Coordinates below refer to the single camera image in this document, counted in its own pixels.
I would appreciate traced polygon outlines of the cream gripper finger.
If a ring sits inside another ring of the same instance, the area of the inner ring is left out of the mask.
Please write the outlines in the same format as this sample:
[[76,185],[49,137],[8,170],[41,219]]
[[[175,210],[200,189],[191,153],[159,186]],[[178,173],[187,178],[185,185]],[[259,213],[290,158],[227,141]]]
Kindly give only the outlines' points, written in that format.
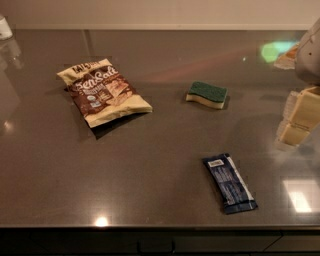
[[310,87],[299,93],[290,123],[309,131],[320,123],[320,87]]
[[309,131],[292,126],[289,123],[281,123],[278,128],[278,140],[292,146],[301,144],[309,134]]

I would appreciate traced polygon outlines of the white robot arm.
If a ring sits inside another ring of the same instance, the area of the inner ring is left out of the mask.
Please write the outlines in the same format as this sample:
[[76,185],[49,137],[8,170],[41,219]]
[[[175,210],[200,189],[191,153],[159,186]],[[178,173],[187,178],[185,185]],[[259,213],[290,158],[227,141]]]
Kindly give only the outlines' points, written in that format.
[[276,133],[277,146],[289,150],[320,124],[320,18],[281,58],[293,59],[297,77],[308,85],[300,92],[290,92]]

